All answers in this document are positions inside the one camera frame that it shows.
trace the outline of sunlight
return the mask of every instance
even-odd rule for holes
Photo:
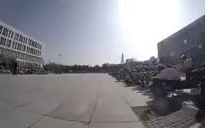
[[[119,18],[127,56],[157,56],[157,43],[178,27],[177,0],[119,0]]]

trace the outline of tower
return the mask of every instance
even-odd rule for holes
[[[125,58],[124,58],[124,54],[122,53],[121,54],[121,64],[124,64],[125,63]]]

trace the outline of person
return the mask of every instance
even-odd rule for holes
[[[13,60],[11,63],[11,70],[13,74],[17,73],[17,67],[18,67],[18,63],[16,60]]]

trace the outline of paved ground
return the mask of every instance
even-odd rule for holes
[[[0,75],[0,128],[143,128],[146,98],[107,74]]]

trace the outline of building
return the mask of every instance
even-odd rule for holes
[[[43,67],[43,44],[0,21],[0,63],[16,59],[19,68]]]
[[[197,57],[205,50],[205,15],[159,42],[157,48],[159,58],[166,57],[174,63],[179,63],[177,58],[186,51]],[[203,61],[204,56],[197,59],[198,64]]]

